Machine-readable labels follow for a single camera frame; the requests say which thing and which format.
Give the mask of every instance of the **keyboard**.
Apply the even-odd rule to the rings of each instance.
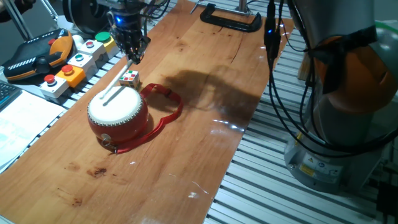
[[[0,110],[14,101],[21,93],[22,90],[20,88],[0,81]]]

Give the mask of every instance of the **white paper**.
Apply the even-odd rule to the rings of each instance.
[[[0,173],[64,109],[38,96],[22,91],[0,112]]]

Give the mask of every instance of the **blue light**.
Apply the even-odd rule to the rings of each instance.
[[[120,23],[122,21],[122,19],[120,19],[118,16],[115,16],[115,19],[118,23]]]

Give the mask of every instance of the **red button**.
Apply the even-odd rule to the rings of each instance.
[[[66,65],[66,66],[62,67],[61,70],[62,70],[63,73],[68,73],[68,72],[71,72],[73,70],[73,67],[71,65]]]
[[[54,42],[55,42],[55,39],[49,40],[49,46],[51,46],[52,44],[54,44]]]
[[[48,84],[51,84],[55,82],[55,76],[54,75],[46,75],[44,77],[44,81],[46,81]]]
[[[94,47],[94,43],[92,41],[89,41],[86,43],[86,47],[88,48]]]

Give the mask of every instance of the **drum stick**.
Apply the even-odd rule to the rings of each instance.
[[[112,89],[112,87],[114,87],[117,84],[117,82],[119,81],[120,77],[122,77],[122,75],[127,71],[127,69],[129,69],[129,67],[131,65],[132,65],[132,60],[130,59],[127,62],[127,64],[120,70],[120,72],[113,78],[111,83],[105,88],[104,94],[100,97],[101,100],[106,96],[106,94],[109,93],[109,91]]]

